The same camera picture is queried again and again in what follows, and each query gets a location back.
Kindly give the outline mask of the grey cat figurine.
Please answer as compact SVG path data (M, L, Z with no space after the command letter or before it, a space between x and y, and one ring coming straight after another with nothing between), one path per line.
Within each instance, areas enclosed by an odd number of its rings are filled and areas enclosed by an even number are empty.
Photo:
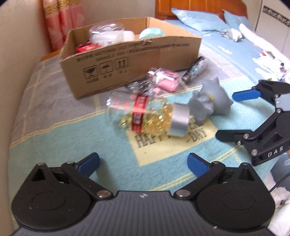
M193 91L188 101L190 114L198 125L211 115L228 115L231 110L232 100L220 86L218 77L205 79L200 91Z

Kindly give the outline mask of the correction tape dispenser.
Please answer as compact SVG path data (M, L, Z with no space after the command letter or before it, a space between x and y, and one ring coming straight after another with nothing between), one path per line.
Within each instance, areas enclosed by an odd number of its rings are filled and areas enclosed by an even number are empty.
M184 83L188 84L199 77L207 67L207 59L203 56L197 58L192 66L182 76Z

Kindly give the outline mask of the gold capsule jar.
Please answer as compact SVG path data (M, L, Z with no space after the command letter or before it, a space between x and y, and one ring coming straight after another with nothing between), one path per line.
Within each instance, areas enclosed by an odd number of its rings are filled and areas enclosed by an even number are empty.
M106 101L108 119L135 133L184 137L190 120L187 105L144 93L113 91Z

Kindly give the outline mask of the pink bottle keychain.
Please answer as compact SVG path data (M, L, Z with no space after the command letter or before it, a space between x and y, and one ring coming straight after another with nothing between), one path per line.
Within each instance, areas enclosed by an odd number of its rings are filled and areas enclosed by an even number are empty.
M145 76L138 81L127 84L126 88L134 93L159 95L162 91L176 91L180 82L180 75L174 71L163 68L150 68Z

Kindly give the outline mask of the red toy car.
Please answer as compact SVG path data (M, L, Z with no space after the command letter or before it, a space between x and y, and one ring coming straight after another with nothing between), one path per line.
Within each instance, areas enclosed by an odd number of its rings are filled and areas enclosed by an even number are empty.
M101 48L101 46L97 43L91 43L90 41L84 43L84 44L79 44L76 49L75 49L75 53L82 53L82 52L87 52L90 50L95 50Z

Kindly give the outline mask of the white plastic bottle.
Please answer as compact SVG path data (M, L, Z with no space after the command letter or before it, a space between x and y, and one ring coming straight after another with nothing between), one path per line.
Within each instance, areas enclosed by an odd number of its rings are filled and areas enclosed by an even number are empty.
M90 37L91 43L98 44L101 47L134 40L134 32L128 30L105 31L93 34Z

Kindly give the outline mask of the clear round plastic jar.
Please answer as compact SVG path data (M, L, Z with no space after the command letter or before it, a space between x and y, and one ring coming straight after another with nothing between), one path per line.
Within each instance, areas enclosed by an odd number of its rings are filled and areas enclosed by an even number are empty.
M105 31L118 31L118 30L124 30L124 26L122 23L118 23L118 22L106 22L106 23L99 23L96 25L93 25L90 30L90 37L93 34L96 33L101 33L101 32L105 32Z

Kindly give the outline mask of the pink blanket roll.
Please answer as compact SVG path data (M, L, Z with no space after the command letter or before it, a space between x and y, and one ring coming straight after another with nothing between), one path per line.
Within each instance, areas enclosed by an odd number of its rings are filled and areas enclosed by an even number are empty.
M276 47L271 43L263 39L262 37L257 36L254 32L248 29L243 23L239 25L239 30L242 35L252 42L254 45L258 46L264 51L271 52L277 59L285 64L286 67L289 67L289 59L282 54Z

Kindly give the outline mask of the crumpled grey cloth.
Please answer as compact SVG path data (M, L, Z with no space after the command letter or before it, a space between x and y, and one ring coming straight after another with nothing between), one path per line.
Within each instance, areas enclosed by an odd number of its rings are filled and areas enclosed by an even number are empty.
M220 32L221 36L234 41L234 42L239 42L243 39L243 35L240 31L238 31L237 29L226 29Z

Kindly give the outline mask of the checked blanket mat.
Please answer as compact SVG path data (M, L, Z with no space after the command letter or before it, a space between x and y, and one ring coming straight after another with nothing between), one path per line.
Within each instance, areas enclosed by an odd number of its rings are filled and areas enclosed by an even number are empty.
M238 166L250 160L245 149L219 142L219 129L259 127L273 112L262 99L233 103L228 116L213 115L203 125L189 121L183 138L138 135L106 114L109 92L77 100L53 58L40 63L23 95L9 148L9 194L14 197L35 164L50 167L78 161L92 152L100 167L92 179L117 190L175 191L195 177L187 167L194 152L208 161Z

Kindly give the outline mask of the blue pillow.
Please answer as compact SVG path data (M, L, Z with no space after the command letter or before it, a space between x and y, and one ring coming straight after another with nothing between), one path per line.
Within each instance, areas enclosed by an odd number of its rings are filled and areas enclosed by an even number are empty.
M233 29L239 30L240 24L245 25L248 29L252 29L252 26L245 16L239 16L223 10L225 22Z
M202 31L224 31L231 27L218 14L203 11L188 11L172 8L171 12L188 27Z

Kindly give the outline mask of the brown cardboard box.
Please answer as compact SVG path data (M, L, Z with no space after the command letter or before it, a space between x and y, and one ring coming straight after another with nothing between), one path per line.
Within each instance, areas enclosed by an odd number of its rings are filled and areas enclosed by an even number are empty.
M152 18L118 19L133 31L135 40L75 53L85 43L91 26L71 30L59 55L59 63L76 99L134 82L152 67L173 71L188 69L197 59L201 37L174 24ZM139 39L146 28L160 28L165 36Z

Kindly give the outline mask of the wooden bed headboard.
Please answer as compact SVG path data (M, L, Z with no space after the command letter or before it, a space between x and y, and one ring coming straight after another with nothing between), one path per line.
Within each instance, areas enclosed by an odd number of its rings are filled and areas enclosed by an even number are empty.
M240 0L157 0L155 1L155 18L160 20L177 19L171 12L172 8L215 13L219 14L222 20L224 20L223 10L248 17L246 4Z

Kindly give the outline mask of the pink curtain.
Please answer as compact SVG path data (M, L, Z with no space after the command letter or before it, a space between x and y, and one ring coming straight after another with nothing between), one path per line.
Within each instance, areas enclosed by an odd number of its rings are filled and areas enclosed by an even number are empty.
M61 49L69 31L84 26L81 0L43 0L50 41L55 51Z

